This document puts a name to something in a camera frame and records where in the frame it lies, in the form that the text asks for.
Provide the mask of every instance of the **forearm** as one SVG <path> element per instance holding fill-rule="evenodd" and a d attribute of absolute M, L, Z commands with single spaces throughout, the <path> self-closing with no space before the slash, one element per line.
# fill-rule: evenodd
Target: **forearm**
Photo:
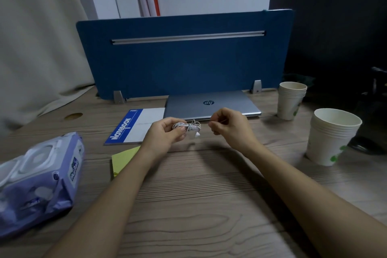
<path fill-rule="evenodd" d="M 134 156 L 45 257 L 116 257 L 133 203 L 148 167 Z"/>
<path fill-rule="evenodd" d="M 381 257 L 387 227 L 258 144 L 246 155 L 323 257 Z"/>

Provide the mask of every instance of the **left hand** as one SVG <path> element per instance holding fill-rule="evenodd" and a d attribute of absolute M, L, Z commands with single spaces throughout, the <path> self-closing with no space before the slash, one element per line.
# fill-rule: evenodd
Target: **left hand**
<path fill-rule="evenodd" d="M 172 126 L 179 122 L 186 123 L 184 119 L 178 118 L 163 118 L 155 121 L 146 133 L 137 153 L 145 154 L 152 166 L 157 160 L 167 154 L 173 143 L 185 138 L 185 127 L 172 129 Z"/>

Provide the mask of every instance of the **stack of paper cups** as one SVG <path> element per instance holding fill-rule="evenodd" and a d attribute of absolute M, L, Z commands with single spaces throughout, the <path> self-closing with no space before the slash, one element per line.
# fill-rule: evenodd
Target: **stack of paper cups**
<path fill-rule="evenodd" d="M 307 92 L 307 86 L 296 82 L 282 82 L 278 88 L 277 116 L 287 121 L 294 119 Z"/>
<path fill-rule="evenodd" d="M 343 110 L 317 109 L 310 121 L 307 157 L 320 165 L 333 165 L 361 123 L 358 116 Z"/>

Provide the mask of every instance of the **wood grain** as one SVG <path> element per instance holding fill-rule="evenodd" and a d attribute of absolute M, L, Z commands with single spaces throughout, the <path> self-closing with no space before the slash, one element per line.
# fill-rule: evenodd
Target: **wood grain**
<path fill-rule="evenodd" d="M 165 97 L 115 105 L 95 96 L 45 114 L 0 141 L 0 161 L 32 145 L 78 131 L 86 158 L 74 208 L 64 217 L 0 244 L 0 257 L 41 257 L 110 183 L 111 155 L 136 145 L 103 146 L 132 108 L 163 107 Z M 294 121 L 275 116 L 277 92 L 249 95 L 262 110 L 250 119 L 257 138 L 285 161 L 387 224 L 387 159 L 347 149 L 333 167 L 304 158 L 309 120 L 315 108 L 303 104 Z M 64 118 L 81 112 L 80 118 Z M 375 130 L 386 146 L 386 133 Z M 214 136 L 204 124 L 201 137 L 173 145 L 147 176 L 122 239 L 119 257 L 317 257 L 306 235 L 251 163 Z"/>

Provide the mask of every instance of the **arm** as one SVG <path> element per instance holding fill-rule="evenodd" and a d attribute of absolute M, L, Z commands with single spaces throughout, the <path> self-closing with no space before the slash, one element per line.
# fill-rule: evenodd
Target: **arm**
<path fill-rule="evenodd" d="M 180 121 L 185 122 L 166 118 L 153 123 L 133 159 L 44 257 L 116 257 L 145 175 L 172 143 L 185 137 L 185 128 L 172 130 Z"/>
<path fill-rule="evenodd" d="M 209 126 L 259 169 L 322 257 L 387 255 L 387 227 L 384 224 L 265 148 L 241 113 L 220 109 L 211 117 Z"/>

